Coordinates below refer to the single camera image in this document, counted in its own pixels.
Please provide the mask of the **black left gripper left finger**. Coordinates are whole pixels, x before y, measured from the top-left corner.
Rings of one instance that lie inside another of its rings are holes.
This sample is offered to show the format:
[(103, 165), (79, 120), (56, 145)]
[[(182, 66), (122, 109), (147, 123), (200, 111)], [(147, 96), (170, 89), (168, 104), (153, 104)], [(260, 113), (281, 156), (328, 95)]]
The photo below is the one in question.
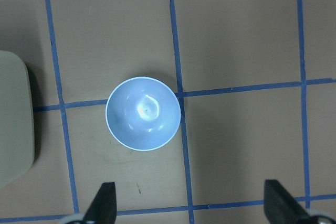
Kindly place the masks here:
[(117, 217), (115, 188), (115, 182), (102, 183), (83, 217), (83, 223), (115, 223)]

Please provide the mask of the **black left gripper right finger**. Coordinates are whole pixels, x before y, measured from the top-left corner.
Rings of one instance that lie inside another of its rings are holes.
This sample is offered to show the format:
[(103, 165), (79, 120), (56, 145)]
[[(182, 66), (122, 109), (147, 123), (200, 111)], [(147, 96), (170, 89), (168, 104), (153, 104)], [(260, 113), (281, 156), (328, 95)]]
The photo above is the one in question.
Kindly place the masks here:
[(311, 217), (276, 179), (264, 182), (264, 214), (269, 223), (312, 223)]

